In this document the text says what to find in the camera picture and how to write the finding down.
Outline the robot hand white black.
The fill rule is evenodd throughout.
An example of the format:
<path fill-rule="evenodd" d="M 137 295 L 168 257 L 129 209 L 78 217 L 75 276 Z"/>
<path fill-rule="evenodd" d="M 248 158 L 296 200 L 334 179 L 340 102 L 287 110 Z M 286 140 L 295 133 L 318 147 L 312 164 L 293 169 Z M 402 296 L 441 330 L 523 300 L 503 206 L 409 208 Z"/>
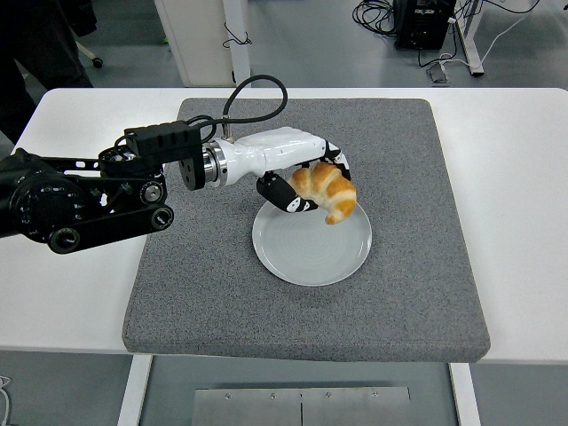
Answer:
<path fill-rule="evenodd" d="M 287 213 L 323 208 L 329 225 L 354 210 L 357 192 L 344 154 L 311 133 L 283 127 L 234 143 L 219 138 L 210 152 L 217 166 L 215 185 L 232 185 L 253 174 L 257 191 L 272 205 Z"/>

